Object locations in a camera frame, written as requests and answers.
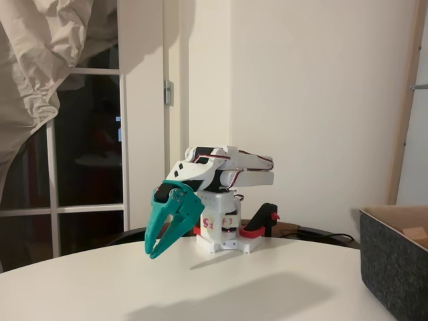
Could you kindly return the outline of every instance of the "cardboard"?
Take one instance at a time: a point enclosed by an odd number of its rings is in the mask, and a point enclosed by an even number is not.
[[[367,207],[362,211],[428,251],[428,205]]]

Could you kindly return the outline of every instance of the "white wall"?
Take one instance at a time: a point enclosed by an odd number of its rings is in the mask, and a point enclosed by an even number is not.
[[[230,1],[163,0],[163,8],[164,74],[174,84],[165,110],[169,172],[187,147],[230,141]]]
[[[190,145],[274,157],[244,217],[272,202],[282,221],[357,235],[356,209],[386,201],[415,1],[194,4]]]
[[[425,19],[416,84],[428,84],[428,19]],[[416,90],[401,171],[398,205],[428,204],[428,90]]]

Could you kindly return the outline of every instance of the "table surface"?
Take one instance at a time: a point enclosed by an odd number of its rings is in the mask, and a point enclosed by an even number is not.
[[[267,238],[251,254],[209,254],[185,237],[155,260],[137,242],[0,274],[0,320],[394,318],[361,281],[356,249]]]

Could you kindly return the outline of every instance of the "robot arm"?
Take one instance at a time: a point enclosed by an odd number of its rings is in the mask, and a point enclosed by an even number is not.
[[[220,193],[232,187],[272,185],[272,158],[238,150],[236,147],[195,147],[186,151],[152,197],[152,213],[146,229],[145,250],[156,258],[198,222],[204,205],[197,191]],[[173,219],[156,245],[168,215]]]

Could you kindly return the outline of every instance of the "gray felt basket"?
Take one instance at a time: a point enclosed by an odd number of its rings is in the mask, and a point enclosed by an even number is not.
[[[428,250],[401,233],[428,231],[428,206],[360,212],[364,284],[398,321],[428,321]]]

